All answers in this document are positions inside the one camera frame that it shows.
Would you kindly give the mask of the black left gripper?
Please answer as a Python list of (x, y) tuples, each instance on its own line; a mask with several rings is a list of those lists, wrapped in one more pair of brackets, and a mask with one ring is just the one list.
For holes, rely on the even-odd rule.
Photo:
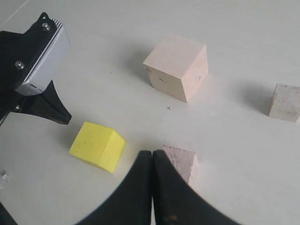
[(53, 81), (38, 95), (24, 96), (15, 90), (23, 83), (35, 57), (35, 35), (32, 31), (23, 34), (0, 32), (0, 119), (10, 112), (38, 116), (69, 124), (72, 115), (61, 102)]

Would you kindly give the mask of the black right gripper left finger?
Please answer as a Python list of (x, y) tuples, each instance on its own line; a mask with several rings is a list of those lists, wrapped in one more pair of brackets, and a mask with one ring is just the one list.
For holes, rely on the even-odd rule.
[(79, 225), (149, 225), (151, 224), (152, 155), (138, 153), (131, 169), (117, 189)]

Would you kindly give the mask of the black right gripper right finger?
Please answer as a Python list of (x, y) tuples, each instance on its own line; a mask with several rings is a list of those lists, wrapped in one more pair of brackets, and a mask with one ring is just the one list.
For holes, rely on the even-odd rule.
[(152, 187), (157, 225), (237, 225), (202, 199), (179, 175), (163, 150), (153, 152)]

